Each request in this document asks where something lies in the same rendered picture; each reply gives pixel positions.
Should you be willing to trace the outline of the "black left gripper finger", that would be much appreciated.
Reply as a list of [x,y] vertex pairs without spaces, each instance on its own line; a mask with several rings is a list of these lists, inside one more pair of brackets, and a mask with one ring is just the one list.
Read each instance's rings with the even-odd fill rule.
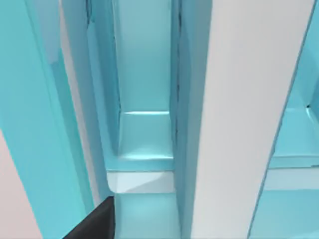
[[63,239],[114,239],[115,200],[107,197]]

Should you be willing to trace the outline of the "light blue rack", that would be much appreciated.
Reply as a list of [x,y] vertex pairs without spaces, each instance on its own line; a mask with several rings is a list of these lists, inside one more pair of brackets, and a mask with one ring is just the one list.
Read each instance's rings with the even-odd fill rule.
[[0,0],[0,131],[63,239],[319,239],[319,0]]

